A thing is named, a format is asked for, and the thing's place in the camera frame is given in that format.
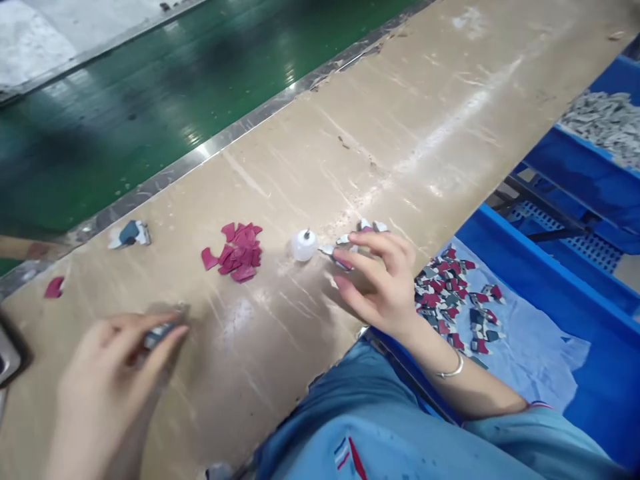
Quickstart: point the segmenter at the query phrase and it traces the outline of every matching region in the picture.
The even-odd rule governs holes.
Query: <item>woman's right hand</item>
[[[336,249],[334,258],[351,263],[368,278],[375,293],[363,295],[345,276],[334,280],[342,298],[370,325],[394,337],[400,343],[415,331],[424,320],[415,311],[412,267],[415,262],[413,246],[392,233],[350,233],[349,241],[368,247],[383,263],[360,253]]]

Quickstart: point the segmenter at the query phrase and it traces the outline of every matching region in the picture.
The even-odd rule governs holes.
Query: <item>woman's left hand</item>
[[[57,422],[45,478],[104,478],[187,330],[174,328],[135,366],[145,335],[178,313],[128,313],[100,320],[82,338],[58,389]]]

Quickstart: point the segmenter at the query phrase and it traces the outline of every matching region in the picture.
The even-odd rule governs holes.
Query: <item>blue work uniform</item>
[[[424,413],[362,340],[312,385],[255,460],[258,479],[630,478],[542,403],[464,428]]]

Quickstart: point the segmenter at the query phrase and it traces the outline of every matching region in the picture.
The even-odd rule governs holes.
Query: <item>metal edge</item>
[[[98,212],[92,218],[80,223],[64,237],[60,238],[59,241],[73,247],[78,247],[98,233],[106,230],[106,228],[114,224],[114,222],[138,208],[152,196],[161,192],[194,168],[202,165],[222,149],[252,130],[252,128],[282,110],[282,108],[290,104],[300,93],[317,90],[330,74],[344,71],[361,58],[377,53],[380,47],[377,46],[376,43],[435,1],[436,0],[419,0],[412,6],[406,8],[398,16],[384,23],[380,28],[370,32],[362,38],[362,40],[352,44],[346,48],[346,50],[343,50],[334,58],[316,68],[316,70],[306,74],[295,83],[292,83],[278,95],[270,98],[258,108],[240,118],[240,120],[232,123],[200,146],[194,148],[168,167],[156,173],[138,185],[134,190],[128,192],[110,206]],[[0,277],[0,301],[16,292],[16,290],[38,274],[44,272],[55,262],[56,261],[27,260]]]

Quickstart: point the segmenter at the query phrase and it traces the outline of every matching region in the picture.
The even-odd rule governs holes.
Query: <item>silver bangle bracelet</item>
[[[455,351],[458,354],[458,358],[460,359],[460,363],[458,363],[458,368],[452,371],[451,373],[436,373],[436,375],[440,378],[450,378],[458,375],[458,373],[462,372],[462,367],[465,366],[465,359],[458,350]]]

